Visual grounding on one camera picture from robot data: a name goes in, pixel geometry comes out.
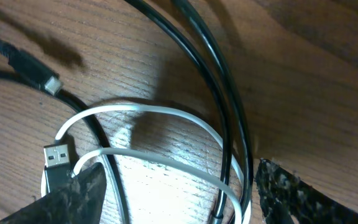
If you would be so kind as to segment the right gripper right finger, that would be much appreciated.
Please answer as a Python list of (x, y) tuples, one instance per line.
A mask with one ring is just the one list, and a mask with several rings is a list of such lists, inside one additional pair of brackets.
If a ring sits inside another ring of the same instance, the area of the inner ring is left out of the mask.
[(261, 159), (255, 182), (266, 223), (358, 223), (358, 213), (325, 196), (276, 163)]

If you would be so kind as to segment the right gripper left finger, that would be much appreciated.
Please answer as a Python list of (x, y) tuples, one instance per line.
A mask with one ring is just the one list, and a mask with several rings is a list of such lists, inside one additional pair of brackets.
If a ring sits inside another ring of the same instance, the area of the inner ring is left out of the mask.
[(99, 224), (106, 186), (104, 167), (95, 163), (0, 224)]

